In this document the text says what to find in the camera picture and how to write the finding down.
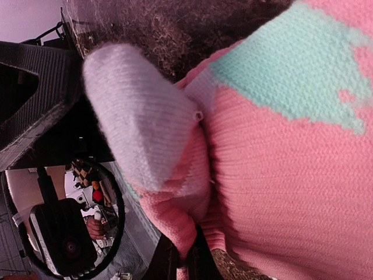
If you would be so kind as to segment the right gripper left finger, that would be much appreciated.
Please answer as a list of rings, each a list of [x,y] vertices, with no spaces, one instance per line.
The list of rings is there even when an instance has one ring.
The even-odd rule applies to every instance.
[[[80,99],[82,58],[1,42],[1,170],[10,169]]]

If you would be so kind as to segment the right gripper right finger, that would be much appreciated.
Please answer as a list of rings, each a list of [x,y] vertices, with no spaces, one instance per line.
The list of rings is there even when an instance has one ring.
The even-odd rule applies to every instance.
[[[188,279],[223,279],[199,225],[196,232],[195,242],[185,261],[180,259],[171,240],[161,235],[153,255],[153,279],[177,279],[179,268],[186,269]]]

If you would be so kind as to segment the pink patterned sock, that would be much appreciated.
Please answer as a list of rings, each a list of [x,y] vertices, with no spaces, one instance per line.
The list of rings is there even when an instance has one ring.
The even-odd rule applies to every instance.
[[[149,220],[277,279],[372,278],[372,2],[295,1],[176,84],[129,44],[87,97]]]

